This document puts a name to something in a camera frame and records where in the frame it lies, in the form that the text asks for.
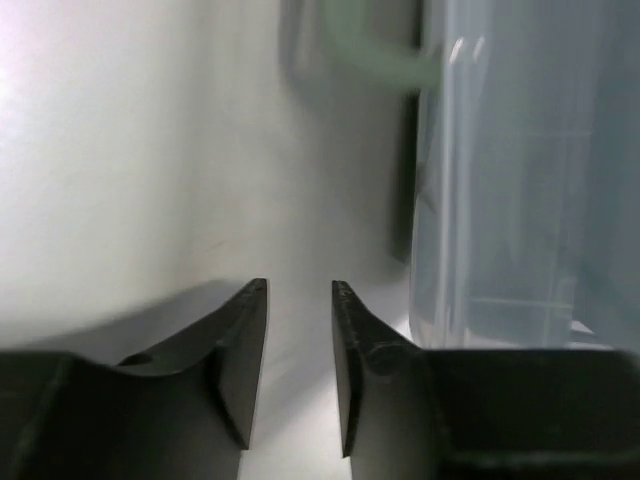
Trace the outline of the green cantilever toolbox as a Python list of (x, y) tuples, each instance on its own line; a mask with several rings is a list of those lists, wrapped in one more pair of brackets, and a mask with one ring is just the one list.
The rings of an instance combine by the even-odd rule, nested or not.
[[(311, 24), (318, 28), (312, 45), (320, 59), (300, 57), (303, 46), (304, 8), (312, 8)], [(388, 89), (403, 94), (436, 91), (442, 79), (442, 60), (437, 52), (425, 56), (420, 50), (375, 38), (367, 27), (367, 1), (284, 1), (279, 33), (279, 58), (288, 81), (302, 94), (318, 97), (328, 90), (324, 62), (341, 65)]]

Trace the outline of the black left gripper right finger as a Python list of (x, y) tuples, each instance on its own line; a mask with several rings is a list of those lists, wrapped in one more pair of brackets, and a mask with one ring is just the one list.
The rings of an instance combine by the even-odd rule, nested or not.
[(332, 285), (343, 455), (356, 479), (635, 479), (639, 360), (422, 349)]

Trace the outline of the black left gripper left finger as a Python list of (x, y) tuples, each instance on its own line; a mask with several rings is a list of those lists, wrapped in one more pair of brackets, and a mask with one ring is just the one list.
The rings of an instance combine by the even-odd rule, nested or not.
[(234, 479), (249, 447), (268, 282), (208, 283), (1, 353), (5, 479)]

